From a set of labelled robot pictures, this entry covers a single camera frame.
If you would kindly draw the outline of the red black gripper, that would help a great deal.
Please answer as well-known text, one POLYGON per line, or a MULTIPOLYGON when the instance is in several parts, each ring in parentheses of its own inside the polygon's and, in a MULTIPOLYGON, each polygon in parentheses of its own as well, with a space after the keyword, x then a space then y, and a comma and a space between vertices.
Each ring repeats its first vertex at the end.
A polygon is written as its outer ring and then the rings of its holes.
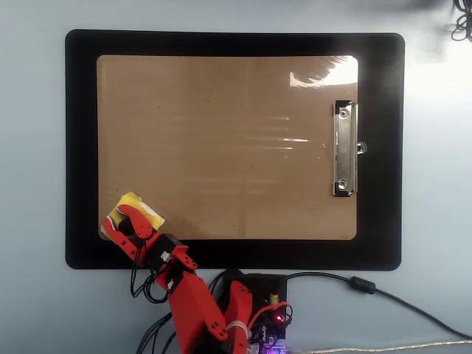
POLYGON ((182 242, 172 234, 157 233, 152 236, 153 227, 136 207, 121 204, 117 207, 117 211, 124 217, 119 222, 118 229, 113 220, 107 216, 102 223, 102 233, 117 244, 132 260, 136 259, 138 248, 127 237, 134 233, 138 238, 146 240, 139 248, 137 264, 141 268, 159 271, 165 263, 169 262, 173 250, 182 245, 182 242))

